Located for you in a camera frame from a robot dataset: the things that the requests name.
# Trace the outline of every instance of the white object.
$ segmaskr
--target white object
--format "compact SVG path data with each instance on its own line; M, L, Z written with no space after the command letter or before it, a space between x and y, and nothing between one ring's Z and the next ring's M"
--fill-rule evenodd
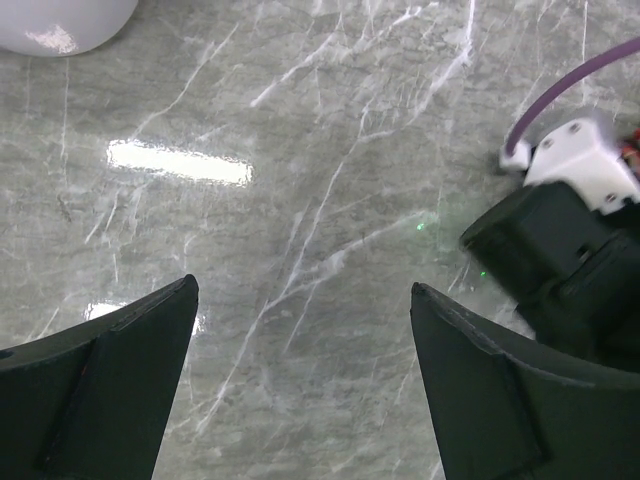
M0 0L0 47L59 57L91 50L129 20L138 0Z
M591 210L620 210L626 199L640 203L640 183L620 157L613 121L598 111L574 118L538 144L525 185L564 181Z
M509 155L505 146L500 149L499 166L505 172L524 172L531 164L531 145L526 140L518 140L513 155Z

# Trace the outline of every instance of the floor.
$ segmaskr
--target floor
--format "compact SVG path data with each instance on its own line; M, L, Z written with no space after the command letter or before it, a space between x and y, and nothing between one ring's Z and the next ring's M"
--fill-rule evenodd
M636 0L141 0L96 51L0 53L0 348L193 273L155 479L443 479L410 286L526 331L457 239L516 186L494 152L517 115L639 21ZM638 78L555 110L631 121Z

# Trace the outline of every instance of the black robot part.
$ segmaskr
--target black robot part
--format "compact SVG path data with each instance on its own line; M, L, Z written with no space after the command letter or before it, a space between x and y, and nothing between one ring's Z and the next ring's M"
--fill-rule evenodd
M637 205L601 217L556 182L509 195L461 242L518 302L540 342L640 371L640 350L620 357L610 348L640 311L639 226Z
M0 478L151 479L197 307L189 275L0 351Z
M447 480L637 480L640 375L579 359L415 284L411 324Z

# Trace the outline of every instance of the white plastic bracket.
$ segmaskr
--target white plastic bracket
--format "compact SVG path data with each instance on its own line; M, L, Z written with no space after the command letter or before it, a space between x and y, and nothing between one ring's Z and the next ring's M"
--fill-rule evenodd
M613 121L599 111L556 128L538 144L525 185L564 181L591 210L607 215L640 203L640 182L620 157Z

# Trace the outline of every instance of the marble floor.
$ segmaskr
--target marble floor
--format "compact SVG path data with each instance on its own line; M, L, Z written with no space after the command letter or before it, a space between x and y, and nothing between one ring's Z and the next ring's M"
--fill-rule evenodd
M636 0L141 0L72 58L0 52L0 348L185 273L157 480L442 479L413 281L525 331L457 238L494 152ZM568 92L637 120L638 59Z

